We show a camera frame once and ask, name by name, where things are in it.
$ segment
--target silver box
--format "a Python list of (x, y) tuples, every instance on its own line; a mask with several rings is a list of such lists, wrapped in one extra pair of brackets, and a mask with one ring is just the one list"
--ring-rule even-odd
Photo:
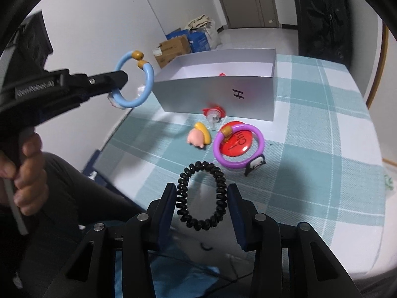
[(178, 56), (156, 75), (153, 92), (166, 112), (200, 114), (203, 108), (219, 105), (227, 116), (273, 121), (275, 57), (275, 49)]

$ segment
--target brown door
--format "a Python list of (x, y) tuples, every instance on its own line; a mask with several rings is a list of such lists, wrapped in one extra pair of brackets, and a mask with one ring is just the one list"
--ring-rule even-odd
[(277, 27), (273, 0), (221, 0), (233, 28)]

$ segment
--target person's leg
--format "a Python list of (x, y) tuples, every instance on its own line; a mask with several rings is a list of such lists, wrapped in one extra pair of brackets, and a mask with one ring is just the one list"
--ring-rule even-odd
[(82, 175), (61, 158), (46, 154), (49, 198), (37, 214), (38, 228), (19, 266), (24, 291), (42, 297), (82, 239), (78, 224), (127, 221), (138, 206)]

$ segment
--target human hand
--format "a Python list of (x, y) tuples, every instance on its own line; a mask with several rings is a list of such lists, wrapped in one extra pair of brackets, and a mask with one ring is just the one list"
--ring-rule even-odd
[(0, 151), (0, 204), (9, 206), (3, 178), (14, 180), (17, 191), (13, 200), (26, 216), (37, 213), (48, 199), (47, 173), (44, 170), (45, 159), (41, 147), (37, 133), (23, 143), (22, 153), (26, 158), (19, 171)]

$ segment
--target tablecloth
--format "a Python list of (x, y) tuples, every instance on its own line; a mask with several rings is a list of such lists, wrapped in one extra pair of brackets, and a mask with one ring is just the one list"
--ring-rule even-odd
[[(382, 157), (366, 105), (341, 64), (277, 55), (275, 79), (273, 122), (235, 117), (222, 122), (252, 124), (266, 139), (266, 165), (248, 177), (242, 170), (223, 168), (227, 181), (277, 222), (309, 222), (350, 275), (363, 277), (378, 256), (385, 214)], [(152, 94), (118, 127), (95, 168), (146, 208), (160, 198), (167, 182), (177, 184), (190, 163), (216, 163), (211, 145), (202, 150), (186, 143), (197, 121), (205, 123), (204, 116), (164, 112)], [(245, 156), (255, 146), (253, 142)], [(189, 183), (188, 205), (194, 217), (205, 219), (213, 213), (213, 183), (205, 173)], [(253, 258), (237, 245), (228, 213), (208, 232), (187, 229), (176, 216), (173, 226), (226, 252)]]

